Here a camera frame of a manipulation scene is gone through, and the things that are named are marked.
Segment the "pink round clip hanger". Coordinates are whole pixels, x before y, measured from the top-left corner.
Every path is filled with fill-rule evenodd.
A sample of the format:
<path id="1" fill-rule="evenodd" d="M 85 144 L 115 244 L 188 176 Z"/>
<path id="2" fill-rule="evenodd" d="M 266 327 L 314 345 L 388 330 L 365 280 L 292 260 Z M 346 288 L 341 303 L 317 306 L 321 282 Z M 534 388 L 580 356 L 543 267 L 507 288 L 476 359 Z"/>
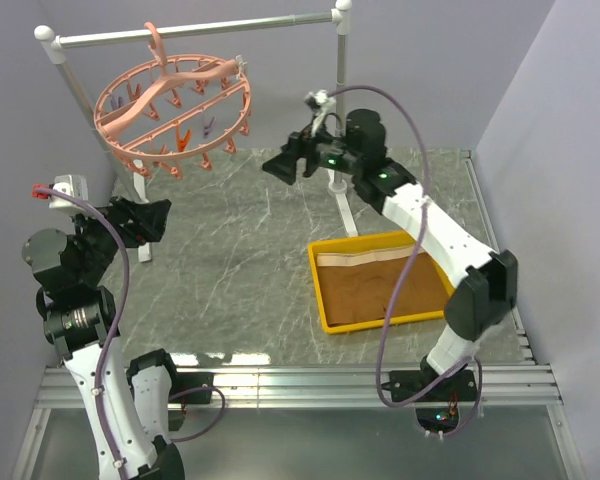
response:
<path id="1" fill-rule="evenodd" d="M 234 137 L 249 120 L 252 107 L 248 76 L 238 74 L 235 57 L 207 54 L 169 55 L 158 29 L 150 32 L 148 49 L 153 58 L 121 74 L 100 94 L 93 122 L 115 159 L 144 178 L 161 168 L 182 177 L 181 162 L 198 159 L 210 171 L 210 152 L 220 148 L 236 152 Z M 203 123 L 216 117 L 211 135 L 203 138 Z M 176 126 L 190 129 L 185 152 L 176 148 Z"/>

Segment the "brown underwear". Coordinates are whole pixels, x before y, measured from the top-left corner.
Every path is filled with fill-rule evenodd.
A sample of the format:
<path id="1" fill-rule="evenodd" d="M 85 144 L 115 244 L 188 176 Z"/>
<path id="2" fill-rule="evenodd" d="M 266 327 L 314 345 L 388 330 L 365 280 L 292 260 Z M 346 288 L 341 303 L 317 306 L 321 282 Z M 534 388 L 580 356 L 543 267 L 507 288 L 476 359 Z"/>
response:
<path id="1" fill-rule="evenodd" d="M 412 246 L 358 254 L 320 253 L 317 275 L 326 325 L 353 327 L 383 320 L 411 258 L 415 263 L 400 290 L 393 317 L 416 318 L 442 311 L 450 298 L 446 278 L 428 254 L 415 253 Z"/>

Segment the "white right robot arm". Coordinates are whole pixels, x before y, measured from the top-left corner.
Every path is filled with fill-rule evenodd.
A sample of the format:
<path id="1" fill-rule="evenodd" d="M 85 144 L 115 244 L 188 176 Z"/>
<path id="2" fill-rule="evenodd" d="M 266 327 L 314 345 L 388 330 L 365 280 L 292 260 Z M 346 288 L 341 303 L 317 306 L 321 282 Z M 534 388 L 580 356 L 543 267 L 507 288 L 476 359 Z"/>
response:
<path id="1" fill-rule="evenodd" d="M 377 112 L 353 110 L 344 126 L 343 134 L 334 136 L 313 121 L 291 133 L 262 169 L 288 185 L 296 181 L 299 160 L 306 162 L 306 177 L 320 167 L 351 175 L 359 198 L 411 235 L 415 250 L 442 269 L 454 289 L 444 308 L 446 325 L 421 361 L 422 389 L 407 400 L 443 399 L 474 361 L 485 334 L 514 309 L 518 261 L 510 251 L 497 252 L 465 231 L 429 198 L 422 181 L 388 156 L 386 129 Z"/>

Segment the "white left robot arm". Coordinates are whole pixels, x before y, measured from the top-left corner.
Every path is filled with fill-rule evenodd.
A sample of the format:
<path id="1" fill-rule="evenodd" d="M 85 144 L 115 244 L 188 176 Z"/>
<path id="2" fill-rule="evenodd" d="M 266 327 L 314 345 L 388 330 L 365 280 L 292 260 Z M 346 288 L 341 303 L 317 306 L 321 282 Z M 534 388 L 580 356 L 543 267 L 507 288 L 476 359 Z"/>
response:
<path id="1" fill-rule="evenodd" d="M 182 457 L 169 437 L 168 402 L 182 388 L 170 355 L 158 349 L 122 358 L 119 323 L 130 287 L 123 267 L 120 297 L 101 280 L 115 256 L 162 239 L 168 200 L 135 203 L 114 197 L 87 201 L 37 186 L 37 198 L 72 210 L 75 231 L 48 228 L 31 235 L 22 258 L 39 284 L 36 309 L 46 340 L 73 378 L 87 413 L 101 479 L 182 479 Z"/>

